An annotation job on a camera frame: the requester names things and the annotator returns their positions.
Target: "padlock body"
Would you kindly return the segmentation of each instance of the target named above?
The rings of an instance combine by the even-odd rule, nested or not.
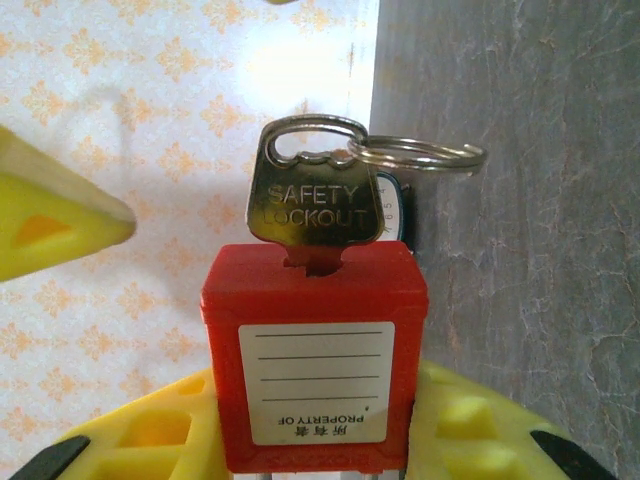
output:
[[[237,474],[406,466],[427,287],[402,242],[336,273],[276,244],[223,247],[202,290],[227,467]]]

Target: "gray wall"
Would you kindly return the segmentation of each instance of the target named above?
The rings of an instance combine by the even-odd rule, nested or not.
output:
[[[425,356],[640,478],[640,2],[381,3],[372,132],[490,153],[404,177]]]

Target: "wallpaper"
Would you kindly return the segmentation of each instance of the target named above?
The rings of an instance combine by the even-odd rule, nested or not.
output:
[[[0,477],[210,364],[199,292],[222,245],[255,241],[260,130],[302,112],[368,124],[377,13],[377,0],[2,2],[0,123],[125,200],[139,229],[0,284]]]

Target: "white label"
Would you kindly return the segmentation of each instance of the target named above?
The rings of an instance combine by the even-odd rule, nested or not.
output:
[[[383,442],[394,333],[391,322],[241,326],[253,442]]]
[[[384,216],[384,231],[378,237],[378,241],[383,240],[399,240],[400,234],[400,204],[402,200],[398,197],[401,195],[394,183],[383,175],[378,175],[378,189],[380,191],[380,200],[382,201],[382,214]]]

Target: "key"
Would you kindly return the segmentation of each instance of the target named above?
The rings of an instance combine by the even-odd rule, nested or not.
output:
[[[345,150],[282,158],[276,139],[302,130],[366,136],[357,122],[329,115],[300,115],[267,125],[259,142],[247,224],[255,237],[286,249],[286,266],[304,266],[308,276],[325,276],[341,267],[347,247],[371,243],[382,234],[382,203],[373,169]]]

